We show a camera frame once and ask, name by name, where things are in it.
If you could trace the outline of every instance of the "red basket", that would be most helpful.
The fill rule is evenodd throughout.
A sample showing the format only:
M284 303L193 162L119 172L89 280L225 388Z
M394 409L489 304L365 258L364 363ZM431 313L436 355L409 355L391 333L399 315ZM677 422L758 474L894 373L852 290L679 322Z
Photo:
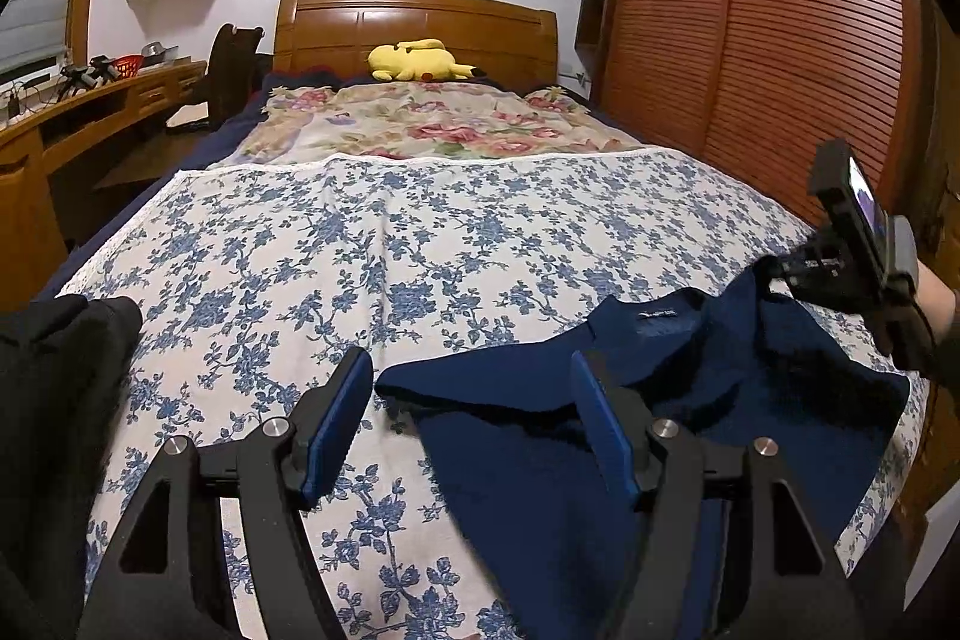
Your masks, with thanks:
M113 61L113 67L120 74L120 79L136 77L136 72L140 70L141 65L143 65L142 55L127 55Z

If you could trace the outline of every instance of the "wooden desk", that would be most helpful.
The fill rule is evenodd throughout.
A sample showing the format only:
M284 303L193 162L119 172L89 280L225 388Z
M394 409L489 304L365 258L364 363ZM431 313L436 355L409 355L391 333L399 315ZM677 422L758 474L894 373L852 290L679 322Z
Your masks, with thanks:
M179 106L205 69L203 61L158 68L0 130L0 311L27 304L66 258L50 175L121 130Z

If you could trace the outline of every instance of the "black cloth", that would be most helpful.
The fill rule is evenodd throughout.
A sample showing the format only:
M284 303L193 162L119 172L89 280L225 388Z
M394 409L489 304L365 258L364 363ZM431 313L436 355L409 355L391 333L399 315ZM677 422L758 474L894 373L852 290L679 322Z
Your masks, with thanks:
M72 637L86 526L142 318L62 296L0 315L0 636Z

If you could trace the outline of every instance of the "wooden wardrobe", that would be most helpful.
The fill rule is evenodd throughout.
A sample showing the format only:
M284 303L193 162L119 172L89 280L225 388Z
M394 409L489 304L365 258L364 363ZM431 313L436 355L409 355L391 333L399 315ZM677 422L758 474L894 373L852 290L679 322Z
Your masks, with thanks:
M851 142L887 208L925 149L919 0L610 0L593 98L814 222L817 144Z

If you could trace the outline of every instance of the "window blind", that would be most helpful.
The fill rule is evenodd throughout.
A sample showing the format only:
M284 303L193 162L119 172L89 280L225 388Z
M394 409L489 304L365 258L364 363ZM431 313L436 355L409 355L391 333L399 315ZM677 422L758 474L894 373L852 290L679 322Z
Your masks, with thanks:
M10 0L0 13L0 74L66 49L68 0Z

